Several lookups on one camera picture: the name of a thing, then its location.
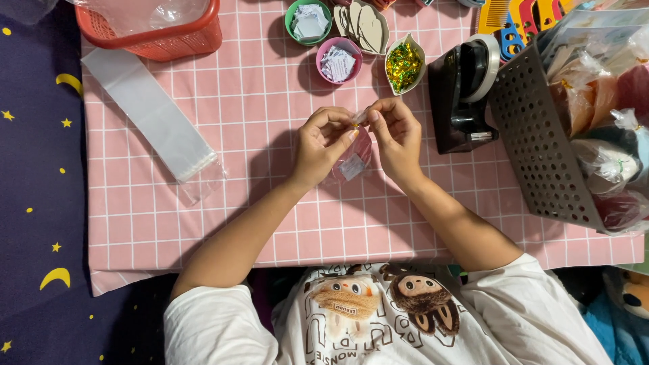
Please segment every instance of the hand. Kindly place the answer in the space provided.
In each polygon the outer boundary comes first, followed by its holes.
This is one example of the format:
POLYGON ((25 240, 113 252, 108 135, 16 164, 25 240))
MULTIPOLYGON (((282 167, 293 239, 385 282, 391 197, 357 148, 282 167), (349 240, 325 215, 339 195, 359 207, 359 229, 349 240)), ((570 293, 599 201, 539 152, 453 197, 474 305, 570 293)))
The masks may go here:
POLYGON ((358 136, 347 131, 354 116, 338 107, 320 108, 298 129, 295 169, 289 181, 306 191, 318 185, 358 136))
POLYGON ((421 124, 397 97, 377 100, 367 109, 378 142, 381 166, 401 188, 423 176, 419 167, 421 124))

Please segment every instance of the red plastic basket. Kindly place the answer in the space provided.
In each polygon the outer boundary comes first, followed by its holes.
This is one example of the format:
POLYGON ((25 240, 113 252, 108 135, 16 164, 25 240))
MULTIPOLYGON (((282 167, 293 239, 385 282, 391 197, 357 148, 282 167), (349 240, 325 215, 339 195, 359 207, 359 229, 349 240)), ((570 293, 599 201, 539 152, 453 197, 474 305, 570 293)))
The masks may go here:
POLYGON ((219 25, 219 0, 210 3, 193 23, 151 32, 117 37, 102 15, 76 6, 77 23, 86 39, 105 49, 126 49, 138 56, 166 62, 176 58, 212 53, 221 47, 223 37, 219 25))

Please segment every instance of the navy blue fabric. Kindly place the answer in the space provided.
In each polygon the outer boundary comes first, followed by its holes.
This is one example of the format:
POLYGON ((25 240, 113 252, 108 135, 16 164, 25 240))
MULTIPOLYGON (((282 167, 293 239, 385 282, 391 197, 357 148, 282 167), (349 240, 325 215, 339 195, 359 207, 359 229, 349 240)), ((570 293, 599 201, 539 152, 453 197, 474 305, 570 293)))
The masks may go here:
POLYGON ((0 16, 0 30, 0 110, 13 117, 0 114, 0 364, 162 364, 175 275, 90 291, 83 102, 56 83, 81 79, 73 7, 31 26, 0 16), (57 268, 70 287, 40 290, 57 268))

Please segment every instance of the pink checkered tablecloth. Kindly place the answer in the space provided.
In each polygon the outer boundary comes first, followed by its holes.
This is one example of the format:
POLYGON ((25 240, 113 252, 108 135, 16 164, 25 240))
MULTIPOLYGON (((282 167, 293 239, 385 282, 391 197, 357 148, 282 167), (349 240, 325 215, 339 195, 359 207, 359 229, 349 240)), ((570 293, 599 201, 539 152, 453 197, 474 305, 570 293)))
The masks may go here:
MULTIPOLYGON (((179 271, 204 237, 285 179, 294 131, 314 110, 335 105, 357 111, 391 95, 381 57, 365 55, 353 82, 334 88, 324 81, 315 68, 317 47, 299 45, 286 33, 284 12, 290 2, 222 1, 224 40, 217 53, 166 64, 143 60, 222 152, 228 179, 192 207, 178 200, 177 186, 150 145, 84 69, 95 295, 179 271)), ((438 0, 427 8, 399 0, 384 14, 390 42, 412 32, 427 62, 466 39, 472 26, 470 10, 455 0, 438 0)), ((84 42, 84 54, 90 50, 84 42)), ((644 260, 642 236, 610 238, 530 215, 501 141, 473 153, 438 155, 425 79, 403 99, 424 126, 421 166, 437 184, 545 268, 644 260)), ((451 262, 443 242, 385 177, 373 147, 372 175, 308 193, 268 241, 256 266, 414 258, 451 262)))

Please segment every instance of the white t-shirt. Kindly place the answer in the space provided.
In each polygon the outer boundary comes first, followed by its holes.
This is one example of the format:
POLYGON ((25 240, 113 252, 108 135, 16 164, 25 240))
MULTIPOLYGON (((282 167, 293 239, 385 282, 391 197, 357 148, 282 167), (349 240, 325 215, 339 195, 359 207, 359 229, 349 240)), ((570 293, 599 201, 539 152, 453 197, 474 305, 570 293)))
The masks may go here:
POLYGON ((445 266, 319 268, 287 301, 278 343, 246 286, 182 294, 164 315, 167 364, 611 363, 565 291, 527 254, 470 273, 462 287, 445 266))

